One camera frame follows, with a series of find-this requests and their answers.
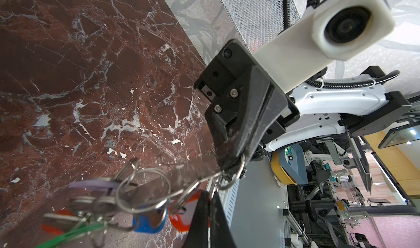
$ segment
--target yellow wall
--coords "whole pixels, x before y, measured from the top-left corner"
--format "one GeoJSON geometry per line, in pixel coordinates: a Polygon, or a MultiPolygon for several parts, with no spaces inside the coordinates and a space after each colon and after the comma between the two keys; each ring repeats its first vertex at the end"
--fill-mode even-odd
{"type": "Polygon", "coordinates": [[[381,158],[404,191],[408,195],[420,194],[420,172],[396,146],[378,149],[378,145],[384,137],[385,133],[382,131],[365,136],[372,149],[381,158]]]}

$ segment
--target white mesh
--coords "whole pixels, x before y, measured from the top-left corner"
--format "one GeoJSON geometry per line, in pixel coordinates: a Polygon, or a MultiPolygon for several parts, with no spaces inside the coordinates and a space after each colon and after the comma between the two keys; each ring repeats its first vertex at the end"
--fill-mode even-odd
{"type": "MultiPolygon", "coordinates": [[[[283,0],[221,0],[245,45],[252,53],[284,28],[283,0]]],[[[290,0],[290,24],[300,17],[290,0]]]]}

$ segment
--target computer monitor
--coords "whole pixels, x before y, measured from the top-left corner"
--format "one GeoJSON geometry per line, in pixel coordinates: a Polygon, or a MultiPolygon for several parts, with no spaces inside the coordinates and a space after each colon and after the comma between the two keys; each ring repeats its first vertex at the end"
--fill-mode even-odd
{"type": "Polygon", "coordinates": [[[419,139],[420,121],[417,121],[415,123],[409,123],[389,130],[385,138],[379,144],[378,148],[382,149],[419,139]]]}
{"type": "Polygon", "coordinates": [[[368,198],[367,200],[370,201],[370,202],[375,202],[375,203],[391,203],[387,199],[371,199],[371,198],[368,198]]]}

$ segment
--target camera lens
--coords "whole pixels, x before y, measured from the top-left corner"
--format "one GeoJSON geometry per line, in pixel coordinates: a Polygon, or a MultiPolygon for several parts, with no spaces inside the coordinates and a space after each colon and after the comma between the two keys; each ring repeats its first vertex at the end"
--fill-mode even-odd
{"type": "Polygon", "coordinates": [[[369,18],[370,11],[363,7],[343,9],[328,22],[325,33],[334,42],[352,41],[363,33],[369,18]]]}

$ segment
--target pink wall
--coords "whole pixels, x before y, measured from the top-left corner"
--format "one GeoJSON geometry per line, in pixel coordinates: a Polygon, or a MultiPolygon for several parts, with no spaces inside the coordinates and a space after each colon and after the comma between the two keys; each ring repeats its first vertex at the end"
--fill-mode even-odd
{"type": "Polygon", "coordinates": [[[387,216],[372,217],[362,220],[360,226],[349,229],[366,235],[371,245],[379,248],[417,248],[420,247],[420,217],[419,216],[387,216]]]}

